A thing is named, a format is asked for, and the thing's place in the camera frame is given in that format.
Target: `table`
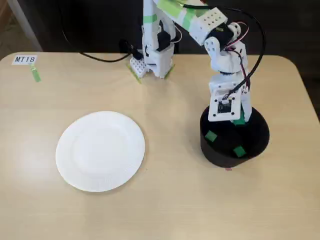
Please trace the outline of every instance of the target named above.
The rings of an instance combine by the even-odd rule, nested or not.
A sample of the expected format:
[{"label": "table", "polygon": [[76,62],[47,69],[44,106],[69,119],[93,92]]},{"label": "table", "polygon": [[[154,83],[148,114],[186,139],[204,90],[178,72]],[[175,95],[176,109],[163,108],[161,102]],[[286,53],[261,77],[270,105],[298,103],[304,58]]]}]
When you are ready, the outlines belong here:
[{"label": "table", "polygon": [[[266,56],[252,103],[270,143],[226,171],[200,148],[210,100],[206,55],[175,55],[170,76],[139,84],[126,61],[37,53],[29,66],[0,62],[0,238],[6,240],[320,239],[320,125],[297,68]],[[119,55],[99,57],[115,59]],[[252,65],[257,59],[250,56]],[[63,131],[96,111],[134,119],[146,140],[137,174],[105,193],[64,182],[55,162]]]}]

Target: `white robotic arm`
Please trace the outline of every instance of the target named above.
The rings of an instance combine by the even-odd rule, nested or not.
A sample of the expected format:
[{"label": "white robotic arm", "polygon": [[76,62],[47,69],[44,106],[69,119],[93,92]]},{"label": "white robotic arm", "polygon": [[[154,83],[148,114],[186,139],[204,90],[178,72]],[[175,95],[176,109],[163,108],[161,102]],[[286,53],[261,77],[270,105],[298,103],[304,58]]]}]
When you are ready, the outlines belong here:
[{"label": "white robotic arm", "polygon": [[[197,5],[204,5],[198,0],[193,0],[193,4],[194,1],[198,2]],[[235,42],[241,34],[240,25],[235,22],[226,25],[228,18],[218,8],[188,9],[175,0],[143,0],[143,4],[143,59],[130,60],[137,76],[142,78],[150,70],[159,78],[167,75],[173,66],[177,23],[205,47],[211,58],[211,68],[220,73],[214,75],[209,83],[208,120],[239,120],[243,109],[244,119],[249,121],[252,113],[249,86],[244,85],[225,98],[248,74],[246,47],[240,41]]]}]

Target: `green tape strip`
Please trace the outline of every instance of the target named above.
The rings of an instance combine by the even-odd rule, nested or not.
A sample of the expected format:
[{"label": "green tape strip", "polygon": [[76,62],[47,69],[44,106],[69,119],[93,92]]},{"label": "green tape strip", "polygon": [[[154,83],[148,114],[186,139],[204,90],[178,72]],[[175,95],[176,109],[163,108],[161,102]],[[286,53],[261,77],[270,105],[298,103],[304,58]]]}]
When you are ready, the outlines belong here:
[{"label": "green tape strip", "polygon": [[178,18],[183,4],[175,0],[159,0],[157,7],[174,18]]},{"label": "green tape strip", "polygon": [[191,25],[191,20],[196,16],[196,10],[195,9],[187,9],[185,17],[183,19],[182,27],[189,31],[190,25]]},{"label": "green tape strip", "polygon": [[235,149],[233,149],[233,151],[238,156],[238,158],[241,158],[247,154],[242,146],[236,147]]},{"label": "green tape strip", "polygon": [[152,16],[144,16],[143,17],[143,23],[144,24],[152,24],[155,21],[157,21],[157,19],[158,19],[157,14],[154,14]]},{"label": "green tape strip", "polygon": [[164,79],[167,79],[170,75],[170,73],[172,72],[172,70],[175,68],[175,64],[171,67],[171,69],[168,71],[168,73],[165,75]]},{"label": "green tape strip", "polygon": [[34,78],[35,82],[36,83],[41,82],[40,75],[39,75],[38,70],[36,69],[34,64],[30,65],[30,69],[31,69],[31,72],[32,72],[32,75],[33,75],[33,78]]},{"label": "green tape strip", "polygon": [[205,138],[206,138],[207,140],[209,140],[210,142],[214,142],[217,137],[218,137],[218,136],[217,136],[214,132],[212,132],[212,131],[208,131],[208,133],[205,135]]},{"label": "green tape strip", "polygon": [[129,64],[126,65],[126,67],[130,70],[130,72],[133,74],[133,76],[135,77],[135,79],[138,81],[138,83],[142,84],[140,78],[137,76],[137,74],[133,71],[133,69],[131,68],[131,66]]},{"label": "green tape strip", "polygon": [[245,121],[245,112],[243,110],[241,110],[241,117],[238,120],[233,120],[232,121],[234,125],[238,126],[238,125],[245,125],[246,121]]},{"label": "green tape strip", "polygon": [[207,10],[207,9],[197,9],[196,11],[195,11],[195,15],[197,16],[197,17],[201,17],[203,14],[205,14],[207,11],[209,11],[209,10]]}]

